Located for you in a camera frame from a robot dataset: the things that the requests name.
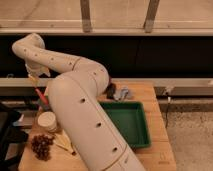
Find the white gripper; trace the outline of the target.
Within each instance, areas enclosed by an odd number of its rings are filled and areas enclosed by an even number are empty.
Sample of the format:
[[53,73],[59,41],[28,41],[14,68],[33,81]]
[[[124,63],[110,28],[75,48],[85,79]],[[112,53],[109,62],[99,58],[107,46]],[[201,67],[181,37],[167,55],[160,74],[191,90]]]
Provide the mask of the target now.
[[42,74],[45,74],[48,77],[51,76],[49,69],[47,67],[44,67],[44,66],[41,66],[41,65],[30,66],[30,65],[26,64],[26,70],[33,77],[39,77]]

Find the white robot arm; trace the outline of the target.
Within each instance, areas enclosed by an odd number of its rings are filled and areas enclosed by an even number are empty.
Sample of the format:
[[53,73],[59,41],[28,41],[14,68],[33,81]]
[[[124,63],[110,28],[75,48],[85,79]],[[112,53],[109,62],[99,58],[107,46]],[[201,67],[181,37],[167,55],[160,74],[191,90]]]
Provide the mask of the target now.
[[97,101],[110,78],[100,63],[50,51],[36,33],[12,44],[29,75],[58,73],[48,85],[48,100],[89,171],[146,171]]

